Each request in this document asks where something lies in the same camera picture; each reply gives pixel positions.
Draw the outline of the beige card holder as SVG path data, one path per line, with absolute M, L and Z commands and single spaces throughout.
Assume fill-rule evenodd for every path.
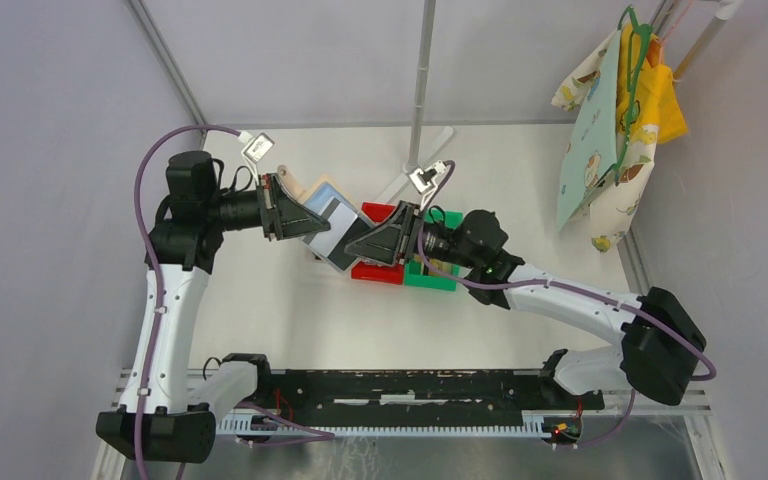
M 350 201 L 336 182 L 323 174 L 312 186 L 305 188 L 286 165 L 279 165 L 277 175 L 281 186 L 302 206 L 324 218 L 330 229 L 303 236 L 301 241 L 319 260 L 344 274 L 358 257 L 345 251 L 350 240 L 368 233 L 375 223 Z

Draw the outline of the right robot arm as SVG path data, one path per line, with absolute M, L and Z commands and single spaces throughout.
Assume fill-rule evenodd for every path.
M 558 350 L 545 362 L 537 392 L 551 408 L 625 387 L 676 406 L 692 382 L 714 376 L 704 335 L 670 291 L 596 290 L 507 252 L 507 240 L 490 211 L 473 210 L 447 227 L 426 219 L 417 205 L 400 202 L 384 222 L 350 235 L 345 251 L 379 265 L 419 257 L 426 265 L 438 260 L 464 267 L 467 275 L 456 281 L 479 303 L 549 317 L 605 341 L 588 351 Z

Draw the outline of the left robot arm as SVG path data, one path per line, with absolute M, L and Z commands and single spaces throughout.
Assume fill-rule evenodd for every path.
M 329 222 L 291 198 L 276 173 L 245 191 L 223 189 L 220 161 L 205 151 L 170 158 L 168 195 L 146 245 L 146 309 L 131 375 L 112 411 L 99 413 L 96 433 L 136 462 L 202 463 L 218 424 L 243 401 L 266 405 L 274 394 L 263 354 L 231 353 L 196 388 L 188 386 L 197 313 L 225 233 L 262 229 L 268 240 L 326 232 Z

